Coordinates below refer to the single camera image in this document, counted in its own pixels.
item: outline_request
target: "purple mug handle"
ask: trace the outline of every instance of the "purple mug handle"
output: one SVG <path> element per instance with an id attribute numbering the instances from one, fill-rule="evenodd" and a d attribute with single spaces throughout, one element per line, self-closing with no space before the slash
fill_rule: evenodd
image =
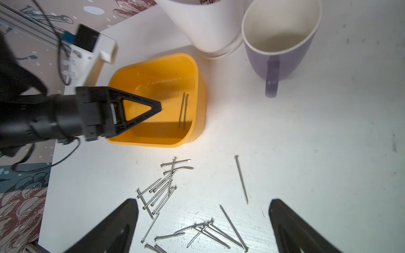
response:
<path id="1" fill-rule="evenodd" d="M 266 97 L 275 98 L 277 95 L 280 72 L 280 60 L 269 59 L 267 62 Z"/>

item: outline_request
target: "white table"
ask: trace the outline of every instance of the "white table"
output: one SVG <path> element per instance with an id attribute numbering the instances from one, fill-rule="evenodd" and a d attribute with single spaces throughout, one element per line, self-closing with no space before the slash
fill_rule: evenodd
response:
<path id="1" fill-rule="evenodd" d="M 268 217 L 281 198 L 345 253 L 403 252 L 405 248 L 405 1 L 324 1 L 324 16 L 304 61 L 280 83 L 275 99 L 239 47 L 204 60 L 155 6 L 103 33 L 117 40 L 117 63 L 105 65 L 98 85 L 120 67 L 176 52 L 195 58 L 207 82 L 202 135 L 176 149 L 84 142 L 52 169 L 39 243 L 63 252 L 165 170 L 161 162 L 192 159 L 193 171 L 174 176 L 177 191 L 146 242 L 214 217 L 233 235 L 225 208 L 249 252 L 277 252 Z M 54 162 L 73 145 L 55 148 Z M 233 156 L 238 154 L 246 205 Z M 140 210 L 131 252 L 151 224 Z M 204 237 L 159 242 L 167 252 L 225 250 Z"/>

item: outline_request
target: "black cable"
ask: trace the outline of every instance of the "black cable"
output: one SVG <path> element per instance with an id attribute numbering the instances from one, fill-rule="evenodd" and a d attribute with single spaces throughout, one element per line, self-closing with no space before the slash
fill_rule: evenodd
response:
<path id="1" fill-rule="evenodd" d="M 68 51 L 67 51 L 65 45 L 62 43 L 62 39 L 60 38 L 59 34 L 56 32 L 55 27 L 52 25 L 52 23 L 49 21 L 48 17 L 46 16 L 46 14 L 45 14 L 44 10 L 42 9 L 41 5 L 39 5 L 39 3 L 38 3 L 36 0 L 32 0 L 32 2 L 33 2 L 34 5 L 36 5 L 36 7 L 42 12 L 42 15 L 44 15 L 45 19 L 47 20 L 48 24 L 50 25 L 50 27 L 51 27 L 51 29 L 52 29 L 52 31 L 53 31 L 53 34 L 55 34 L 56 37 L 58 38 L 58 41 L 59 41 L 59 42 L 58 42 L 58 56 L 57 56 L 57 61 L 58 61 L 58 63 L 57 63 L 57 66 L 58 66 L 59 77 L 60 77 L 60 79 L 62 80 L 62 82 L 63 82 L 65 85 L 69 85 L 69 84 L 70 84 L 70 81 L 71 81 L 72 79 L 69 78 L 69 82 L 66 83 L 66 81 L 63 79 L 62 69 L 61 69 L 61 67 L 60 67 L 60 49 L 63 48 L 63 51 L 65 51 L 66 57 L 69 59 Z"/>
<path id="2" fill-rule="evenodd" d="M 27 152 L 27 154 L 25 155 L 25 157 L 24 157 L 21 161 L 16 162 L 15 164 L 13 164 L 13 165 L 11 166 L 11 170 L 14 171 L 14 172 L 27 172 L 27 173 L 30 173 L 30 172 L 37 172 L 37 171 L 44 170 L 44 169 L 53 167 L 53 166 L 55 166 L 55 165 L 58 165 L 58 164 L 60 164 L 61 162 L 63 162 L 64 160 L 66 160 L 71 154 L 73 154 L 73 152 L 75 152 L 76 149 L 80 146 L 80 139 L 77 138 L 77 137 L 75 137 L 74 139 L 77 140 L 77 146 L 75 147 L 75 149 L 72 150 L 72 152 L 70 152 L 67 156 L 65 156 L 65 158 L 63 158 L 63 159 L 60 160 L 59 162 L 57 162 L 57 163 L 55 163 L 55 164 L 48 165 L 48 166 L 43 167 L 43 168 L 40 168 L 40 169 L 35 169 L 35 170 L 16 170 L 18 164 L 21 164 L 21 163 L 23 163 L 23 162 L 26 162 L 26 160 L 28 160 L 28 158 L 31 156 L 32 152 L 34 151 L 34 147 L 35 147 L 35 144 L 33 143 L 32 146 L 31 146 L 31 148 L 30 148 L 30 150 L 29 150 L 29 151 Z"/>

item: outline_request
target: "nail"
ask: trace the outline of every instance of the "nail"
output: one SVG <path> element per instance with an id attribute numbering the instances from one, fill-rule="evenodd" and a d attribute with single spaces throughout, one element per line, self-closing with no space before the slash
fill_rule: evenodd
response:
<path id="1" fill-rule="evenodd" d="M 189 162 L 189 161 L 191 161 L 191 159 L 177 161 L 177 162 L 175 162 L 175 164 L 182 164 L 184 162 Z M 163 168 L 164 166 L 172 165 L 172 163 L 173 162 L 168 162 L 168 163 L 165 163 L 165 164 L 161 164 L 160 167 Z"/>
<path id="2" fill-rule="evenodd" d="M 173 238 L 176 236 L 183 236 L 185 233 L 177 233 L 177 234 L 169 234 L 168 236 L 157 236 L 155 237 L 155 241 L 157 240 L 161 240 L 161 239 L 169 239 L 169 238 Z"/>
<path id="3" fill-rule="evenodd" d="M 155 186 L 162 178 L 159 178 L 158 180 L 156 180 L 156 182 L 154 182 L 153 184 L 151 184 L 151 186 L 149 186 L 146 190 L 144 190 L 143 192 L 141 192 L 140 194 L 138 194 L 138 196 L 136 196 L 137 198 L 141 197 L 142 194 L 144 194 L 145 192 L 147 192 L 150 188 L 152 188 L 153 186 Z"/>
<path id="4" fill-rule="evenodd" d="M 242 172 L 241 172 L 241 168 L 240 168 L 240 166 L 239 166 L 239 161 L 238 161 L 238 156 L 237 156 L 237 155 L 235 156 L 235 161 L 236 161 L 236 166 L 238 167 L 239 177 L 241 178 L 241 183 L 242 183 L 242 188 L 243 188 L 243 194 L 245 195 L 245 200 L 246 200 L 246 203 L 248 204 L 248 202 L 247 202 L 247 195 L 246 195 L 246 189 L 245 189 L 245 184 L 243 183 Z"/>
<path id="5" fill-rule="evenodd" d="M 231 226 L 233 232 L 235 233 L 236 237 L 238 238 L 239 242 L 242 244 L 243 249 L 245 250 L 245 252 L 247 252 L 247 247 L 246 244 L 243 242 L 241 236 L 239 235 L 238 231 L 236 230 L 235 226 L 232 224 L 232 222 L 230 221 L 228 215 L 226 214 L 224 208 L 220 205 L 221 211 L 224 214 L 226 220 L 228 221 L 229 225 Z"/>
<path id="6" fill-rule="evenodd" d="M 156 217 L 153 219 L 151 226 L 149 227 L 148 231 L 146 231 L 145 236 L 143 237 L 143 239 L 141 240 L 141 243 L 143 243 L 145 241 L 146 236 L 148 235 L 149 231 L 151 230 L 153 224 L 155 224 L 156 219 L 159 217 L 159 214 L 156 215 Z"/>
<path id="7" fill-rule="evenodd" d="M 173 174 L 174 174 L 176 171 L 181 170 L 181 169 L 192 170 L 192 169 L 194 169 L 194 168 L 193 168 L 193 167 L 190 167 L 190 166 L 178 167 L 178 168 L 173 169 Z M 166 175 L 166 174 L 168 174 L 168 173 L 170 173 L 170 170 L 166 170 L 165 172 L 163 172 L 163 176 Z"/>
<path id="8" fill-rule="evenodd" d="M 167 253 L 164 249 L 162 249 L 159 245 L 154 246 L 155 249 L 157 249 L 160 253 Z"/>
<path id="9" fill-rule="evenodd" d="M 164 204 L 166 204 L 167 200 L 169 200 L 170 196 L 172 196 L 173 192 L 177 189 L 176 186 L 173 186 L 172 189 L 170 190 L 170 194 L 166 195 L 165 198 L 162 199 L 162 202 L 156 207 L 156 209 L 153 211 L 153 214 L 158 213 Z"/>
<path id="10" fill-rule="evenodd" d="M 225 239 L 227 239 L 228 241 L 230 241 L 231 243 L 233 243 L 234 245 L 238 246 L 239 248 L 243 249 L 242 244 L 240 244 L 239 242 L 235 241 L 232 237 L 230 237 L 229 235 L 227 235 L 224 231 L 220 230 L 219 228 L 217 228 L 216 226 L 214 226 L 214 224 L 211 224 L 211 226 L 208 227 L 209 230 L 217 233 L 218 235 L 224 237 Z"/>
<path id="11" fill-rule="evenodd" d="M 164 190 L 160 193 L 160 195 L 151 203 L 151 206 L 154 206 L 156 204 L 156 202 L 159 200 L 160 196 L 162 196 Z"/>
<path id="12" fill-rule="evenodd" d="M 221 246 L 230 249 L 230 247 L 224 243 L 223 241 L 221 241 L 220 239 L 216 238 L 214 235 L 206 232 L 206 231 L 202 231 L 202 230 L 198 230 L 195 227 L 193 227 L 192 229 L 196 230 L 198 233 L 205 235 L 206 237 L 210 238 L 211 240 L 213 240 L 214 242 L 220 244 Z"/>
<path id="13" fill-rule="evenodd" d="M 166 182 L 169 180 L 169 177 L 170 177 L 170 175 L 167 175 L 160 183 L 158 183 L 157 186 L 155 186 L 155 188 L 150 189 L 149 192 L 150 192 L 150 193 L 156 192 L 164 183 L 166 183 Z"/>
<path id="14" fill-rule="evenodd" d="M 145 206 L 142 207 L 142 209 L 145 210 L 145 207 L 146 207 L 147 205 L 149 205 L 154 199 L 156 199 L 156 197 L 159 198 L 160 195 L 162 195 L 163 191 L 166 190 L 167 187 L 169 187 L 169 183 L 165 184 L 165 186 L 164 186 L 162 189 L 160 189 L 160 190 L 148 201 L 148 203 L 146 203 Z"/>
<path id="15" fill-rule="evenodd" d="M 173 168 L 175 167 L 175 161 L 176 159 L 172 159 L 172 169 L 170 170 L 170 175 L 169 175 L 169 189 L 167 190 L 167 194 L 170 194 L 170 180 L 172 179 L 172 175 L 173 175 Z"/>
<path id="16" fill-rule="evenodd" d="M 205 231 L 206 229 L 207 229 L 207 227 L 204 226 L 201 231 Z M 197 237 L 198 237 L 199 235 L 200 235 L 200 233 L 197 233 L 197 234 L 191 239 L 191 241 L 187 244 L 187 247 L 186 247 L 186 248 L 190 247 L 190 245 L 193 243 L 193 241 L 194 241 L 195 239 L 197 239 Z"/>
<path id="17" fill-rule="evenodd" d="M 152 251 L 155 251 L 156 253 L 161 253 L 160 251 L 158 251 L 157 249 L 153 248 L 152 245 L 149 245 L 149 244 L 145 244 L 144 248 L 150 249 L 150 250 L 152 250 Z"/>
<path id="18" fill-rule="evenodd" d="M 179 123 L 177 124 L 177 127 L 178 127 L 178 128 L 180 127 L 181 113 L 183 112 L 184 97 L 185 97 L 185 92 L 183 93 L 183 99 L 181 100 L 181 109 L 180 109 Z"/>
<path id="19" fill-rule="evenodd" d="M 181 233 L 181 232 L 183 232 L 183 231 L 186 231 L 186 230 L 191 229 L 192 227 L 200 227 L 200 226 L 204 226 L 204 225 L 205 225 L 205 222 L 203 222 L 203 223 L 199 223 L 199 224 L 194 224 L 194 225 L 191 225 L 191 226 L 188 226 L 188 227 L 182 228 L 182 229 L 180 229 L 180 230 L 178 230 L 178 231 L 176 231 L 176 232 L 174 232 L 174 233 L 175 233 L 175 234 L 177 234 L 177 233 Z"/>
<path id="20" fill-rule="evenodd" d="M 188 100 L 188 95 L 185 96 L 185 102 L 184 102 L 183 131 L 185 129 L 185 113 L 187 112 L 187 100 Z"/>
<path id="21" fill-rule="evenodd" d="M 140 196 L 140 199 L 141 199 L 143 205 L 146 206 L 146 202 L 145 202 L 145 199 L 143 198 L 143 196 Z M 146 209 L 146 211 L 148 211 L 148 214 L 151 217 L 151 219 L 153 219 L 153 215 L 152 215 L 151 211 L 149 210 L 149 207 L 145 207 L 145 209 Z"/>

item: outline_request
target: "yellow plastic bowl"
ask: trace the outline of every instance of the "yellow plastic bowl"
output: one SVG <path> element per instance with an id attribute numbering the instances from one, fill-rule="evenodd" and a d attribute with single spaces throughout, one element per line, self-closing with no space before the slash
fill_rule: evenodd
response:
<path id="1" fill-rule="evenodd" d="M 160 101 L 162 111 L 119 136 L 110 143 L 143 147 L 175 148 L 196 140 L 205 123 L 207 92 L 197 63 L 185 53 L 177 53 L 123 67 L 115 72 L 109 86 Z M 185 130 L 180 116 L 183 93 L 188 94 Z M 148 111 L 149 106 L 124 101 L 127 120 Z"/>

